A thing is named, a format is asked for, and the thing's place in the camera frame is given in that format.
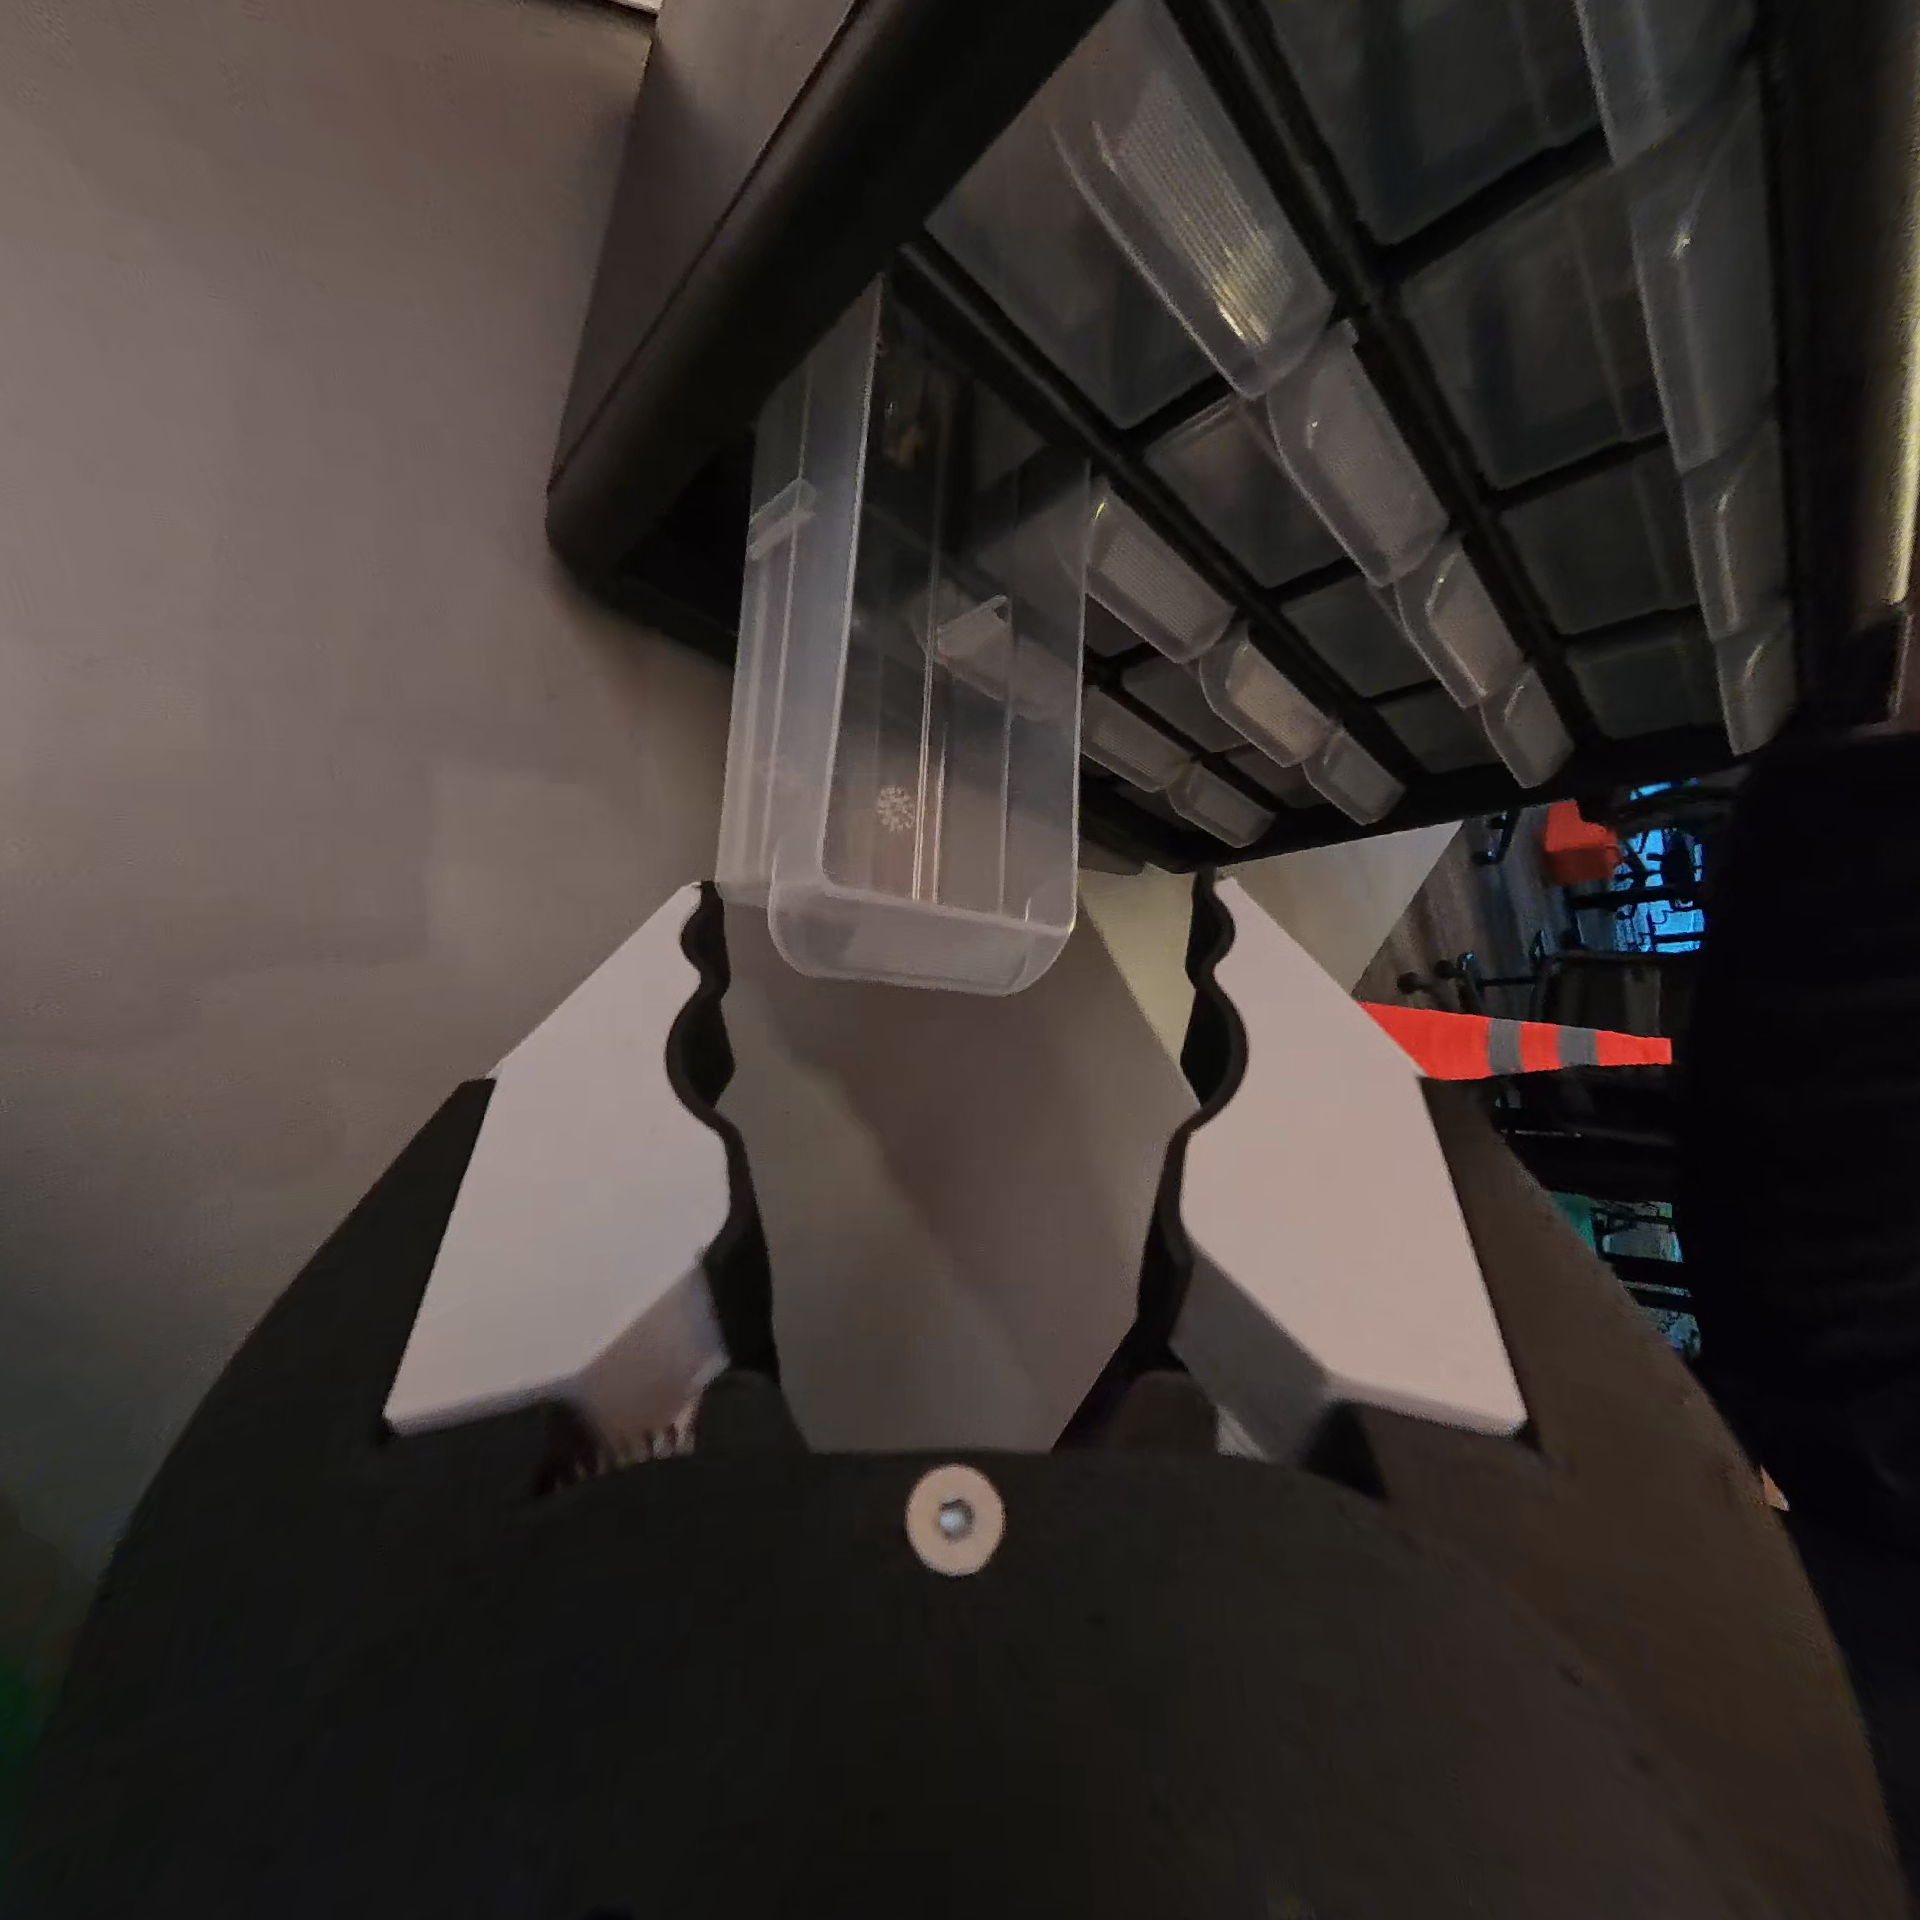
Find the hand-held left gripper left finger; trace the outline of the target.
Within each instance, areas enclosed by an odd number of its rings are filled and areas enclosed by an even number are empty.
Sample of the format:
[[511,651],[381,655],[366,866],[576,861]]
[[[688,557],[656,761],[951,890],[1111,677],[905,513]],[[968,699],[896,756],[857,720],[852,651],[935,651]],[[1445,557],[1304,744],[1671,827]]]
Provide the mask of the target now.
[[400,1435],[561,1406],[694,1446],[730,1372],[777,1380],[771,1249],[732,1088],[712,880],[681,889],[486,1076],[386,1400]]

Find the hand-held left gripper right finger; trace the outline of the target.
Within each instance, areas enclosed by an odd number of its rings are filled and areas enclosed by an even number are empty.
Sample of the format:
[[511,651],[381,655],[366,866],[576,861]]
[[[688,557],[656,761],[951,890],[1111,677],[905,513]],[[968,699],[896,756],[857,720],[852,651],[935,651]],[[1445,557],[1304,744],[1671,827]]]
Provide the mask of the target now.
[[1189,983],[1196,1111],[1165,1142],[1117,1392],[1184,1372],[1271,1462],[1362,1411],[1523,1436],[1414,1060],[1237,878],[1196,878]]

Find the clear plastic drawer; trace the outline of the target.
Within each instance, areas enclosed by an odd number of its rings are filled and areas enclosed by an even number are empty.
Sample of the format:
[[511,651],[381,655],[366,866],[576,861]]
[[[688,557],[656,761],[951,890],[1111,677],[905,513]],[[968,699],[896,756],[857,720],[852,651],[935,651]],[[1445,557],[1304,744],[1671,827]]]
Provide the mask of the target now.
[[876,278],[756,428],[716,886],[805,977],[1019,995],[1078,916],[1092,465]]

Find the black drawer cabinet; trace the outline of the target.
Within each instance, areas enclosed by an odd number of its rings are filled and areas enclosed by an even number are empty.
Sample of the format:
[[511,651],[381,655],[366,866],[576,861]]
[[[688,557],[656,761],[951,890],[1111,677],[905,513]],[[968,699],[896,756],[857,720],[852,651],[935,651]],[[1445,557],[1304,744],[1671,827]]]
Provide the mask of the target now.
[[[718,2],[659,24],[550,476],[550,542],[585,589],[734,665],[757,416],[876,278],[1043,442],[1089,457],[937,313],[913,258],[1107,6]],[[1838,243],[1863,234],[1849,170],[1870,129],[1843,69],[1867,24],[1863,2],[1763,2],[1803,665],[1768,749],[1897,713],[1912,648],[1903,589],[1858,582],[1849,553],[1854,480],[1877,457],[1863,438],[1876,411],[1838,381]],[[1078,779],[1084,852],[1205,867],[1117,852],[1089,827],[1084,737]]]

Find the orange traffic cone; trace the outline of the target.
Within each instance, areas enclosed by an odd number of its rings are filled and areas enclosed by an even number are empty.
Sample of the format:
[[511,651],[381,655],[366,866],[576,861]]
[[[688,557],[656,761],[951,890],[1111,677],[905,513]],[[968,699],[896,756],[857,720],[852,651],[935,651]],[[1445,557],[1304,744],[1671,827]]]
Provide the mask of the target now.
[[1585,1068],[1671,1068],[1668,1038],[1617,1027],[1461,1014],[1424,1005],[1368,1003],[1358,1010],[1438,1085],[1480,1085]]

